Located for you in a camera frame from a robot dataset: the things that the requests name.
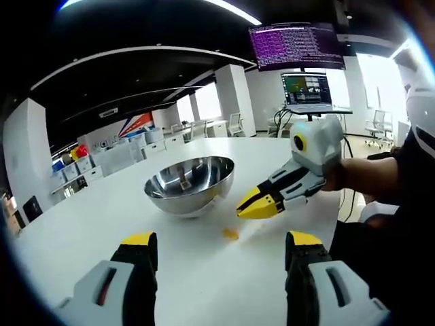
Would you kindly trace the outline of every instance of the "purple screen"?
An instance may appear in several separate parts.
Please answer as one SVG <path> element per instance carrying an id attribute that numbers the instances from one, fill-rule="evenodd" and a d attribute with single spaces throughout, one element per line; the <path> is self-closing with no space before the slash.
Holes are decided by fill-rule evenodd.
<path id="1" fill-rule="evenodd" d="M 258 70 L 344 69 L 334 28 L 328 23 L 297 22 L 250 29 Z"/>

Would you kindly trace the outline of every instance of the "white cabinet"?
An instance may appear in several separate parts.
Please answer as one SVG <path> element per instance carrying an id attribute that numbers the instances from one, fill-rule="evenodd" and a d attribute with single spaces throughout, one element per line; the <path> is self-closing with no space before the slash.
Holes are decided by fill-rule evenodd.
<path id="1" fill-rule="evenodd" d="M 226 131 L 226 122 L 215 122 L 212 126 L 207 128 L 208 137 L 228 137 Z"/>
<path id="2" fill-rule="evenodd" d="M 178 147 L 184 144 L 184 138 L 182 134 L 174 134 L 172 136 L 167 136 L 164 139 L 164 144 L 167 150 L 170 150 L 174 147 Z"/>
<path id="3" fill-rule="evenodd" d="M 75 179 L 79 175 L 79 170 L 77 169 L 77 165 L 75 165 L 75 162 L 72 162 L 70 165 L 64 167 L 62 171 L 64 172 L 67 181 Z"/>
<path id="4" fill-rule="evenodd" d="M 85 172 L 83 177 L 86 183 L 89 185 L 93 181 L 103 178 L 103 170 L 101 170 L 101 166 L 96 166 L 92 170 Z"/>
<path id="5" fill-rule="evenodd" d="M 150 156 L 156 155 L 159 151 L 164 150 L 166 150 L 166 147 L 164 146 L 163 140 L 146 145 L 144 148 L 145 157 L 150 158 Z"/>
<path id="6" fill-rule="evenodd" d="M 50 180 L 53 189 L 59 188 L 61 185 L 67 182 L 67 178 L 65 178 L 62 170 L 53 172 Z"/>
<path id="7" fill-rule="evenodd" d="M 85 156 L 84 158 L 79 158 L 76 162 L 80 173 L 85 173 L 92 168 L 92 162 L 90 161 L 90 156 Z"/>

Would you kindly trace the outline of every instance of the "black ceiling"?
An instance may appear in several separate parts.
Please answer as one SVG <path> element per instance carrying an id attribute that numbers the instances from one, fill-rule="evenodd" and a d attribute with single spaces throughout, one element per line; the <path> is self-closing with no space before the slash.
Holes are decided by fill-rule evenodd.
<path id="1" fill-rule="evenodd" d="M 253 25 L 203 0 L 83 0 L 58 12 L 62 2 L 30 1 L 23 8 L 23 4 L 13 1 L 3 11 L 15 22 L 5 36 L 8 51 L 3 89 L 11 94 L 9 99 L 17 98 L 15 103 L 9 100 L 3 110 L 10 111 L 28 96 L 42 104 L 47 109 L 52 149 L 111 121 L 160 105 L 173 92 L 153 91 L 184 86 L 198 75 L 228 63 L 241 64 L 198 52 L 125 52 L 74 65 L 30 91 L 39 80 L 75 59 L 158 43 L 254 59 L 247 33 Z M 354 17 L 350 29 L 338 23 L 333 0 L 227 2 L 263 24 L 331 22 L 339 33 L 377 36 L 396 43 L 403 40 L 392 15 L 379 6 L 374 13 L 374 6 L 364 1 L 350 1 L 349 12 Z M 187 92 L 180 92 L 178 97 Z M 111 107 L 118 107 L 119 114 L 98 118 L 98 113 Z"/>

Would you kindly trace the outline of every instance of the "window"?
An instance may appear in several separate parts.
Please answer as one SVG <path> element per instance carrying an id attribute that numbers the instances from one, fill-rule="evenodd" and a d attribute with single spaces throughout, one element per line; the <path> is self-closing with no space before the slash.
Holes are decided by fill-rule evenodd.
<path id="1" fill-rule="evenodd" d="M 394 60 L 382 56 L 358 54 L 367 105 L 391 112 L 394 117 L 406 121 L 406 100 L 402 79 Z"/>
<path id="2" fill-rule="evenodd" d="M 215 83 L 200 88 L 196 91 L 195 95 L 201 120 L 212 119 L 222 115 Z"/>
<path id="3" fill-rule="evenodd" d="M 382 63 L 377 60 L 378 56 L 369 54 L 357 54 L 360 64 L 364 86 L 366 88 L 367 107 L 378 109 L 381 104 L 378 94 L 378 69 L 383 71 Z"/>
<path id="4" fill-rule="evenodd" d="M 331 93 L 332 104 L 335 107 L 351 106 L 347 89 L 346 75 L 343 70 L 325 68 L 305 68 L 307 73 L 326 73 Z"/>
<path id="5" fill-rule="evenodd" d="M 324 68 L 305 68 L 306 73 L 325 73 L 326 69 Z"/>
<path id="6" fill-rule="evenodd" d="M 185 97 L 182 97 L 177 101 L 177 109 L 178 109 L 178 116 L 179 120 L 192 122 L 195 121 L 195 118 L 193 117 L 193 111 L 192 106 L 190 104 L 190 98 L 188 95 Z"/>

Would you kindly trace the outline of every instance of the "desk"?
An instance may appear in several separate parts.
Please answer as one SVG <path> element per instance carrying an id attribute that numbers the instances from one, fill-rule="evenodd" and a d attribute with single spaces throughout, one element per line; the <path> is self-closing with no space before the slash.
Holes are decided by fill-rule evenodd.
<path id="1" fill-rule="evenodd" d="M 226 121 L 226 120 L 218 120 L 218 121 L 207 122 L 207 129 L 214 128 L 214 127 L 222 125 L 222 124 L 226 125 L 227 122 L 228 121 Z M 178 136 L 178 135 L 181 135 L 181 134 L 184 136 L 186 134 L 190 134 L 191 130 L 192 130 L 191 127 L 184 128 L 183 130 L 180 130 L 180 131 L 177 131 L 177 132 L 174 132 L 174 133 L 172 133 L 170 130 L 168 130 L 168 131 L 165 130 L 164 131 L 164 137 L 173 137 L 173 136 Z"/>
<path id="2" fill-rule="evenodd" d="M 159 170 L 199 156 L 235 163 L 227 199 L 198 219 L 158 210 L 143 185 Z M 288 139 L 199 139 L 118 171 L 46 211 L 14 241 L 25 274 L 51 306 L 132 234 L 158 237 L 156 325 L 285 325 L 285 234 L 317 234 L 329 248 L 339 192 L 320 192 L 308 205 L 261 221 L 243 221 L 237 203 L 291 157 Z M 240 239 L 222 236 L 238 229 Z"/>
<path id="3" fill-rule="evenodd" d="M 308 121 L 313 121 L 313 115 L 321 114 L 352 114 L 353 111 L 332 105 L 288 105 L 287 109 L 293 114 L 307 115 Z"/>

